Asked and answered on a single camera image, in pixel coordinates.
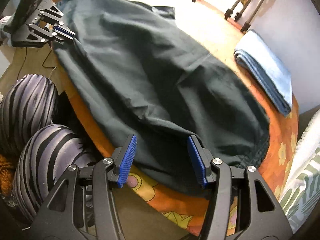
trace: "green and white patterned fabric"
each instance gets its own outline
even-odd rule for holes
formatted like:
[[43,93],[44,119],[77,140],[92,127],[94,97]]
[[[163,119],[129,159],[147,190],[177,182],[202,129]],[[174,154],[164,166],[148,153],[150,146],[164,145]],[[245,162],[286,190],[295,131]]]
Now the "green and white patterned fabric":
[[320,197],[320,111],[299,140],[280,205],[293,233],[306,221]]

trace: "black cable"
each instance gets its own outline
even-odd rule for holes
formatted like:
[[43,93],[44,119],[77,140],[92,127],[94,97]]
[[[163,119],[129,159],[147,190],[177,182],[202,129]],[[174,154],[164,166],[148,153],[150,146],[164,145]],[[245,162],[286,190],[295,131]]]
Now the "black cable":
[[27,47],[26,47],[26,55],[25,55],[25,57],[24,57],[23,63],[22,63],[22,65],[21,65],[21,68],[20,68],[20,70],[19,70],[19,72],[18,72],[18,75],[17,75],[17,80],[18,80],[18,78],[19,78],[19,75],[20,75],[20,72],[21,72],[21,70],[22,70],[22,68],[23,68],[24,63],[26,62],[26,59],[27,59]]
[[43,64],[46,62],[46,60],[48,59],[49,55],[51,54],[52,50],[50,50],[49,54],[47,55],[47,57],[45,58],[45,60],[42,62],[42,67],[47,68],[47,69],[52,69],[55,67],[45,67]]

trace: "folded blue towel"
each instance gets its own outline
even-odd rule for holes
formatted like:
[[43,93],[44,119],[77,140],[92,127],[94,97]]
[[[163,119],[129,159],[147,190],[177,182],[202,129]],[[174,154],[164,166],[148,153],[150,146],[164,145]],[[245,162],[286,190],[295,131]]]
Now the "folded blue towel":
[[292,109],[291,74],[262,38],[249,30],[235,50],[236,62],[248,69],[284,116]]

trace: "silver bolt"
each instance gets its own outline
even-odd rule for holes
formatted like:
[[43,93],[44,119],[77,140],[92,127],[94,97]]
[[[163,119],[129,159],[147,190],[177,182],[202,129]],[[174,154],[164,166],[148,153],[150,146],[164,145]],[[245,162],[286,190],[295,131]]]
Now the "silver bolt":
[[212,162],[215,164],[215,165],[220,165],[222,163],[222,160],[219,159],[219,158],[215,158],[212,160]]
[[76,168],[77,168],[77,165],[75,165],[75,164],[71,164],[68,166],[69,171],[74,171]]
[[112,159],[111,158],[104,158],[102,162],[104,164],[110,164],[110,163],[112,163]]
[[248,171],[255,172],[256,171],[256,167],[255,166],[248,166]]

